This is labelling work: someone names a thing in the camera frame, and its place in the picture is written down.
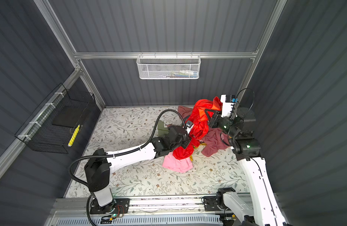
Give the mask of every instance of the black mounting plate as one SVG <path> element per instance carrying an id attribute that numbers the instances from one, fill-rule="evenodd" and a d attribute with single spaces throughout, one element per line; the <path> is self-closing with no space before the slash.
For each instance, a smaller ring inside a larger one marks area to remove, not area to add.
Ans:
<path id="1" fill-rule="evenodd" d="M 205 211 L 221 211 L 221 209 L 218 207 L 216 196 L 204 196 L 203 203 Z"/>
<path id="2" fill-rule="evenodd" d="M 120 214 L 121 214 L 122 213 L 122 207 L 123 207 L 123 213 L 128 212 L 129 199 L 114 199 L 114 200 L 116 201 L 116 203 L 113 201 L 110 204 L 107 204 L 103 207 L 100 207 L 97 199 L 94 199 L 91 202 L 91 210 L 89 211 L 89 213 L 91 215 L 93 215 L 93 214 L 107 214 L 107 213 L 118 214 L 118 208 L 119 208 Z"/>

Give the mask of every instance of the red wire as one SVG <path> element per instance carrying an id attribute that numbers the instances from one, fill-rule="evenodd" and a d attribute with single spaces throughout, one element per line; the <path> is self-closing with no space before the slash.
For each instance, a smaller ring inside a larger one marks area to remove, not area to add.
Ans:
<path id="1" fill-rule="evenodd" d="M 120 216 L 120 206 L 118 206 L 118 214 L 117 214 L 117 217 Z"/>
<path id="2" fill-rule="evenodd" d="M 123 209 L 123 206 L 121 206 L 121 205 L 117 205 L 118 206 L 118 212 L 120 212 L 120 207 L 122 207 L 122 211 L 123 211 L 123 213 L 122 213 L 122 217 L 123 217 L 123 214 L 124 214 L 124 209 Z"/>

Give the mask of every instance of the white cable tie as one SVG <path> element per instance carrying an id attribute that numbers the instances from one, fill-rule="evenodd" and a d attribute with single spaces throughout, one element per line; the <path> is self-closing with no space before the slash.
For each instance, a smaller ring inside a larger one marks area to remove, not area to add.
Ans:
<path id="1" fill-rule="evenodd" d="M 25 137 L 25 138 L 27 138 L 28 140 L 31 140 L 31 138 L 30 138 L 29 135 L 18 135 L 18 137 Z"/>
<path id="2" fill-rule="evenodd" d="M 55 109 L 55 106 L 54 106 L 53 103 L 46 103 L 45 105 L 51 105 L 51 106 L 53 106 L 53 108 Z"/>
<path id="3" fill-rule="evenodd" d="M 62 95 L 62 97 L 64 97 L 63 93 L 54 93 L 54 94 L 60 94 L 60 95 Z"/>
<path id="4" fill-rule="evenodd" d="M 40 123 L 38 121 L 31 121 L 29 123 L 34 123 L 34 124 L 37 124 L 39 127 L 41 127 Z"/>

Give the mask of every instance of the green cloth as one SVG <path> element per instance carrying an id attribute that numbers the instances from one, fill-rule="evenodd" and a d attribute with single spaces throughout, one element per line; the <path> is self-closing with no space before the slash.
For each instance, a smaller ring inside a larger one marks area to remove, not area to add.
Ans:
<path id="1" fill-rule="evenodd" d="M 159 120 L 157 124 L 158 136 L 162 137 L 163 135 L 168 133 L 168 128 L 165 127 L 163 121 Z"/>

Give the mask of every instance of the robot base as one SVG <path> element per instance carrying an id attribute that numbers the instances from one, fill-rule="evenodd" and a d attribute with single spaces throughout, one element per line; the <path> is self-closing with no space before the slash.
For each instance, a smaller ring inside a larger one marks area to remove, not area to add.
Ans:
<path id="1" fill-rule="evenodd" d="M 120 206 L 120 214 L 121 213 L 128 213 L 128 207 L 129 207 L 129 199 L 114 199 L 116 201 L 115 202 L 111 202 L 108 205 L 105 205 L 103 207 L 100 207 L 98 204 L 97 199 L 94 199 L 91 202 L 91 210 L 90 210 L 90 214 L 94 215 L 94 214 L 118 214 L 118 206 Z"/>

